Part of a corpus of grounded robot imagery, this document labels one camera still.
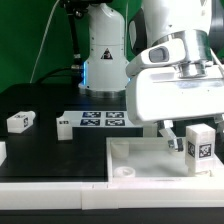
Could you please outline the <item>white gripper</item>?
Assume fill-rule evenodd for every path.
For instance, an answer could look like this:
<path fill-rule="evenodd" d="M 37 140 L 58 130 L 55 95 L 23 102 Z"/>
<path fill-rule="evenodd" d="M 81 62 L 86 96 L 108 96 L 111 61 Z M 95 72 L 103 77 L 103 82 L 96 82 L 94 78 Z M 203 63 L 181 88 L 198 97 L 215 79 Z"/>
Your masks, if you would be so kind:
<path fill-rule="evenodd" d="M 224 134 L 224 77 L 217 65 L 206 69 L 204 78 L 180 79 L 172 67 L 150 68 L 132 78 L 126 88 L 129 120 L 136 125 L 157 122 L 159 133 L 170 149 L 184 150 L 173 132 L 173 121 L 215 117 Z"/>

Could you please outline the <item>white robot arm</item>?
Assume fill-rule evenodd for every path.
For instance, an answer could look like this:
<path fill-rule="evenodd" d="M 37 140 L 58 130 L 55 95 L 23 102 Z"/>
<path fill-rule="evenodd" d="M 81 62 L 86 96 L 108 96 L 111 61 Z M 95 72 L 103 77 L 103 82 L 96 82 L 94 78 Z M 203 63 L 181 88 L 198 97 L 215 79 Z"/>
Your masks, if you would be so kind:
<path fill-rule="evenodd" d="M 209 45 L 212 0 L 143 0 L 147 47 L 126 67 L 131 122 L 156 122 L 181 150 L 167 122 L 224 113 L 224 68 Z"/>

